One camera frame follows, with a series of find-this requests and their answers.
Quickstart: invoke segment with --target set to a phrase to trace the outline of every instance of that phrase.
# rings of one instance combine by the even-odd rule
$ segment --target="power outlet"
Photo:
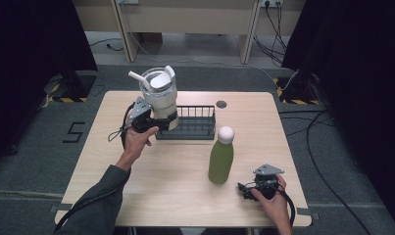
[[[282,7],[283,0],[262,0],[261,7],[265,7],[265,3],[269,1],[270,2],[270,8],[276,8],[277,4],[280,4]]]

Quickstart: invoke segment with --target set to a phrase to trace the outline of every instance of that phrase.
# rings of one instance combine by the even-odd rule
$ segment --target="wire basket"
[[[178,126],[158,131],[157,140],[213,140],[216,133],[215,106],[177,106]]]

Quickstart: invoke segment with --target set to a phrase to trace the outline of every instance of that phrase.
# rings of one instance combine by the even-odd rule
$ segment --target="table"
[[[75,201],[101,178],[108,165],[117,162],[123,147],[120,138],[108,135],[121,125],[124,112],[141,93],[110,91],[100,106],[63,204]],[[287,194],[295,208],[307,203],[276,110],[266,92],[178,92],[178,105],[215,105],[216,129],[229,125],[235,130],[234,160],[223,185],[208,178],[209,157],[215,140],[156,140],[145,147],[132,168],[123,190],[117,226],[174,227],[267,227],[272,226],[258,202],[244,200],[237,182],[253,181],[253,169],[267,163],[285,170]],[[56,215],[58,222],[65,211]],[[297,214],[294,226],[308,226],[309,215]]]

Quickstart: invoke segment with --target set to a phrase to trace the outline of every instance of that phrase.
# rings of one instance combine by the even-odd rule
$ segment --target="green bottle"
[[[209,179],[215,184],[223,184],[228,179],[234,155],[233,138],[234,131],[231,127],[224,126],[219,130],[209,165]]]

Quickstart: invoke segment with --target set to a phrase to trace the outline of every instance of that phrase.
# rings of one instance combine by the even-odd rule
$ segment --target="sleeve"
[[[118,187],[121,188],[112,195],[76,211],[55,234],[112,234],[121,209],[123,187],[129,176],[130,171],[126,172],[117,166],[110,165],[100,181],[84,193],[74,204],[74,207],[86,200],[98,199],[99,196],[105,195]]]

